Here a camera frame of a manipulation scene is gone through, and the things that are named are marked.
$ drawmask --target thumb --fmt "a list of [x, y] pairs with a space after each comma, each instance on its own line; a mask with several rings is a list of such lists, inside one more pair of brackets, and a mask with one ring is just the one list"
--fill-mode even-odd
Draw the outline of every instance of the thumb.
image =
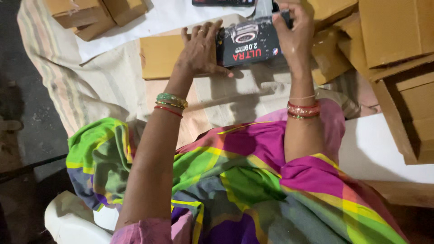
[[209, 71], [210, 71], [211, 74], [221, 74], [221, 75], [224, 75], [224, 76], [228, 76], [230, 78], [233, 77], [232, 71], [226, 69], [225, 67], [221, 67], [221, 66], [218, 66], [218, 65], [215, 65], [215, 64], [211, 64], [208, 69], [209, 69]]
[[289, 33], [292, 32], [290, 29], [288, 29], [288, 26], [286, 25], [286, 22], [283, 19], [283, 17], [280, 15], [280, 13], [274, 14], [272, 19], [273, 19], [274, 28], [276, 29], [279, 38], [283, 37], [283, 35], [288, 35]]

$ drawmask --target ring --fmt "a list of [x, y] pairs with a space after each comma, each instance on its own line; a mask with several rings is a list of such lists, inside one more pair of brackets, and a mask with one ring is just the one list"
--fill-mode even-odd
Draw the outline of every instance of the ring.
[[200, 29], [197, 34], [199, 35], [200, 32], [203, 32], [205, 35], [207, 34], [204, 30]]

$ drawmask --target saree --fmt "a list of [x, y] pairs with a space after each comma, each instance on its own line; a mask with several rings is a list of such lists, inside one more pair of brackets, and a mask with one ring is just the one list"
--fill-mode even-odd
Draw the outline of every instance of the saree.
[[[324, 153], [286, 162], [281, 120], [212, 129], [178, 149], [172, 224], [191, 213], [192, 243], [407, 243], [373, 190], [329, 158], [345, 131], [330, 102], [321, 101]], [[106, 118], [69, 142], [77, 195], [94, 210], [120, 206], [134, 155], [127, 125]]]

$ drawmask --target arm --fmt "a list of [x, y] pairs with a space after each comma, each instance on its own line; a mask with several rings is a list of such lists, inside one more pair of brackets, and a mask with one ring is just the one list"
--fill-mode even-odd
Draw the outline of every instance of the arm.
[[[313, 21], [299, 4], [281, 3], [281, 9], [289, 9], [294, 17], [294, 27], [289, 30], [283, 18], [273, 16], [280, 47], [291, 68], [290, 102], [297, 106], [312, 106], [315, 103], [313, 80], [310, 70]], [[313, 119], [288, 118], [285, 132], [285, 160], [324, 152], [324, 135], [319, 116]]]
[[[186, 28], [182, 30], [185, 48], [165, 93], [186, 99], [197, 73], [222, 73], [233, 77], [228, 69], [216, 66], [211, 60], [221, 24], [220, 20], [212, 26], [210, 22], [196, 26], [191, 37]], [[180, 108], [166, 107], [182, 113]], [[153, 111], [137, 148], [116, 230], [146, 218], [170, 219], [173, 160], [180, 123], [181, 117], [174, 113], [163, 109]]]

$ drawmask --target smartwatch box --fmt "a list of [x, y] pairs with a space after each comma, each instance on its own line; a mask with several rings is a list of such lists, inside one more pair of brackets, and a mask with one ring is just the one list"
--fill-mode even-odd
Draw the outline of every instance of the smartwatch box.
[[[289, 11], [281, 12], [289, 29]], [[224, 67], [245, 65], [282, 57], [279, 38], [271, 16], [222, 28], [216, 38], [217, 64]]]
[[191, 0], [194, 6], [231, 6], [248, 7], [255, 5], [255, 0]]

